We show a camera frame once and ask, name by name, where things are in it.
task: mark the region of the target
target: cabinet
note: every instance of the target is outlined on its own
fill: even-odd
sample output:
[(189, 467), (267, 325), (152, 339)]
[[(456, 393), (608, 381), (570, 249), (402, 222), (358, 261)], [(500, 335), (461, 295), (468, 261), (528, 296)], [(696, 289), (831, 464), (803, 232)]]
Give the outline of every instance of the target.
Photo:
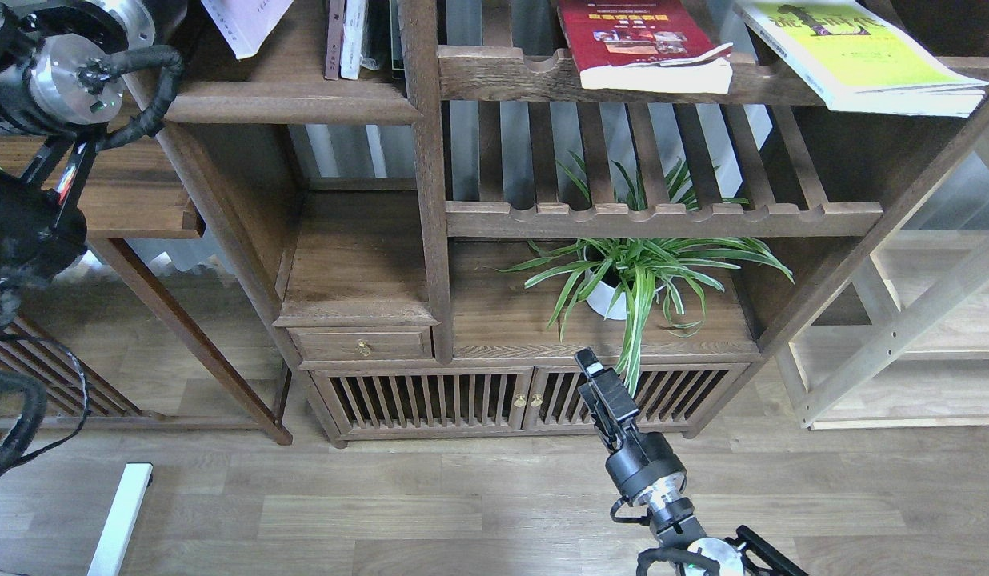
[[(543, 329), (555, 287), (523, 292), (523, 278), (495, 272), (527, 257), (523, 239), (764, 238), (794, 270), (797, 284), (751, 267), (724, 277), (727, 290), (711, 295), (709, 322), (695, 337), (671, 337), (662, 324), (647, 329), (642, 409), (648, 419), (667, 420), (668, 430), (696, 434), (837, 296), (854, 267), (989, 123), (989, 87), (983, 106), (966, 120), (831, 113), (787, 66), (766, 54), (760, 62), (749, 54), (733, 56), (729, 94), (587, 91), (579, 87), (564, 48), (534, 59), (494, 45), (511, 37), (508, 2), (482, 4), (484, 46), (439, 44), (436, 4), (400, 2), (404, 85), (382, 75), (323, 81), (320, 2), (296, 0), (262, 53), (248, 61), (231, 61), (223, 40), (203, 35), (158, 136), (287, 364), (308, 386), (323, 429), (339, 446), (349, 438), (392, 435), (589, 430), (578, 426), (583, 416), (571, 396), (575, 376), (565, 376), (570, 372), (563, 367), (582, 346), (613, 360), (622, 327), (576, 310), (565, 342), (558, 342), (555, 330)], [(714, 35), (706, 5), (686, 4)], [(868, 4), (902, 18), (951, 68), (989, 80), (989, 2), (967, 8), (945, 1)], [(935, 26), (941, 21), (933, 14), (941, 10), (962, 17), (952, 26)], [(139, 94), (150, 93), (148, 79), (131, 83)], [(462, 129), (451, 124), (449, 101), (477, 102), (481, 152), (474, 197), (454, 198), (448, 186), (448, 134)], [(527, 152), (535, 177), (525, 190), (503, 182), (499, 168), (499, 102), (505, 101), (527, 102)], [(549, 176), (555, 162), (547, 138), (549, 101), (575, 102), (593, 204), (560, 194)], [(611, 197), (597, 102), (626, 105), (626, 129), (652, 197), (648, 210), (629, 211)], [(649, 102), (674, 105), (699, 210), (663, 197)], [(751, 103), (766, 105), (774, 127), (760, 150), (743, 106)], [(721, 114), (725, 121), (746, 206), (721, 202), (703, 114)], [(283, 128), (301, 123), (410, 125), (414, 182), (312, 182), (329, 190), (311, 192)], [(349, 358), (341, 346), (334, 353), (315, 346), (311, 353), (305, 340), (308, 334), (327, 334), (316, 342), (330, 342), (344, 337), (336, 334), (369, 333), (392, 338), (385, 340), (391, 344), (387, 354)], [(360, 339), (370, 346), (369, 339), (352, 339), (356, 346)], [(687, 386), (669, 389), (677, 400), (666, 391), (652, 394), (663, 382), (660, 373), (700, 373), (701, 379), (676, 380)], [(477, 386), (487, 384), (477, 382), (490, 384), (490, 396), (478, 396)], [(431, 398), (422, 404), (430, 415), (420, 412), (425, 391)], [(392, 401), (395, 393), (406, 394), (410, 408), (415, 398), (414, 418), (404, 413), (405, 402)], [(520, 394), (528, 406), (532, 394), (541, 394), (543, 412), (524, 407), (520, 413)], [(465, 397), (474, 399), (474, 407), (464, 412)], [(486, 407), (477, 409), (484, 398)]]

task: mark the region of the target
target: slatted cabinet door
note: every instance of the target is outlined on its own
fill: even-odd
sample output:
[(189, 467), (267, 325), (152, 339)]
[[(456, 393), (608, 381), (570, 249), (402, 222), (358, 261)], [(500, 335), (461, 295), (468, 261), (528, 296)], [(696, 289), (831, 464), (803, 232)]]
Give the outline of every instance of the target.
[[(663, 364), (640, 373), (637, 417), (641, 430), (686, 431), (708, 398), (724, 393), (747, 364)], [(527, 397), (524, 430), (594, 433), (578, 388), (585, 382), (575, 367), (538, 368)]]
[(433, 438), (520, 430), (531, 368), (313, 372), (344, 438)]

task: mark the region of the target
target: white pot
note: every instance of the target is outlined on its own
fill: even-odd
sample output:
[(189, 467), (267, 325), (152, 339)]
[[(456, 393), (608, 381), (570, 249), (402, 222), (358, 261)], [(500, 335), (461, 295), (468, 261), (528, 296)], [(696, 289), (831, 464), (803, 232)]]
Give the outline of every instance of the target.
[(587, 296), (587, 306), (608, 320), (626, 320), (626, 295), (620, 294), (619, 299), (615, 300), (615, 305), (609, 309), (608, 305), (612, 302), (613, 294), (615, 294), (615, 286), (598, 282), (591, 295)]

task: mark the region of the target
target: spider plant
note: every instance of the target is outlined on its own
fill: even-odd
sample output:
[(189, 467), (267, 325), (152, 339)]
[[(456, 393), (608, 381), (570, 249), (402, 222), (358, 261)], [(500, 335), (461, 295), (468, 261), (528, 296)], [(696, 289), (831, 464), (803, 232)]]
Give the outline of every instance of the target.
[[(583, 160), (576, 154), (572, 157), (582, 175), (586, 176)], [(616, 196), (620, 201), (626, 201), (631, 209), (645, 209), (647, 199), (640, 178), (631, 178), (618, 162), (615, 162), (615, 167), (622, 172), (629, 187), (629, 190)], [(589, 198), (586, 179), (568, 168), (565, 170), (572, 182)], [(695, 193), (688, 186), (689, 182), (690, 172), (686, 162), (678, 160), (666, 174), (669, 197), (673, 202), (694, 209)], [(607, 278), (611, 280), (609, 284), (615, 282), (611, 306), (621, 298), (627, 308), (623, 347), (615, 369), (625, 378), (631, 396), (637, 390), (644, 327), (656, 302), (662, 306), (669, 331), (681, 338), (688, 338), (695, 335), (707, 320), (704, 288), (725, 290), (725, 286), (711, 276), (710, 270), (738, 270), (740, 265), (736, 262), (757, 263), (774, 267), (792, 282), (790, 270), (769, 251), (765, 243), (754, 238), (581, 238), (554, 250), (543, 250), (532, 241), (530, 245), (538, 255), (536, 258), (502, 272), (531, 270), (568, 259), (568, 262), (534, 274), (523, 284), (524, 288), (531, 288), (548, 278), (567, 277), (548, 320), (548, 328), (560, 320), (560, 340), (576, 303), (589, 298), (599, 282)], [(700, 307), (700, 320), (695, 322), (674, 322), (674, 316), (687, 314), (688, 306), (681, 291), (684, 287), (696, 296)]]

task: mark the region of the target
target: shelf board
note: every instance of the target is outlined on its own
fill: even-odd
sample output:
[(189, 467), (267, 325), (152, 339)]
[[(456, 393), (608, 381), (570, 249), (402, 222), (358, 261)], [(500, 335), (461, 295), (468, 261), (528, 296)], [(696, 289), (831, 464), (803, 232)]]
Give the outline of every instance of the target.
[[(441, 98), (447, 101), (766, 103), (821, 106), (821, 98), (784, 62), (760, 68), (751, 54), (730, 56), (729, 94), (656, 94), (634, 90), (585, 90), (567, 48), (549, 58), (519, 48), (439, 46)], [(963, 75), (989, 81), (989, 58), (940, 58)]]
[[(810, 389), (824, 382), (858, 346), (854, 340), (802, 336), (791, 349), (799, 375), (807, 380)], [(989, 360), (898, 360), (869, 382), (850, 390), (812, 427), (829, 430), (980, 424), (989, 424)]]
[[(8, 174), (21, 174), (41, 145), (43, 138), (0, 136), (0, 167)], [(64, 163), (53, 172), (47, 187), (56, 185)], [(86, 216), (92, 238), (202, 236), (202, 219), (164, 150), (151, 138), (101, 152), (78, 208)]]
[(275, 325), (433, 324), (415, 194), (308, 194)]
[(771, 204), (747, 210), (713, 204), (688, 211), (681, 204), (656, 204), (634, 212), (626, 204), (574, 210), (565, 203), (517, 210), (507, 202), (447, 201), (448, 236), (480, 238), (709, 238), (751, 236), (864, 236), (882, 216), (875, 202), (820, 204), (802, 210)]
[(323, 79), (326, 3), (294, 0), (259, 54), (235, 61), (211, 22), (166, 117), (190, 123), (413, 124), (420, 114), (387, 70)]
[[(569, 364), (572, 354), (590, 346), (603, 360), (614, 361), (623, 342), (623, 322), (603, 320), (585, 303), (569, 317), (565, 339), (558, 339), (558, 324), (546, 329), (548, 316), (561, 289), (559, 278), (523, 289), (525, 272), (499, 273), (498, 269), (532, 258), (527, 244), (519, 242), (457, 242), (451, 252), (453, 278), (454, 357), (501, 358)], [(719, 276), (726, 292), (706, 290), (709, 317), (695, 336), (680, 338), (666, 331), (660, 309), (644, 331), (643, 361), (652, 363), (751, 362), (760, 358), (747, 319), (737, 302), (735, 288)], [(689, 314), (685, 320), (695, 320)]]
[[(938, 278), (982, 243), (988, 232), (901, 230), (875, 252), (894, 298), (910, 306)], [(953, 307), (905, 358), (989, 358), (989, 288)]]

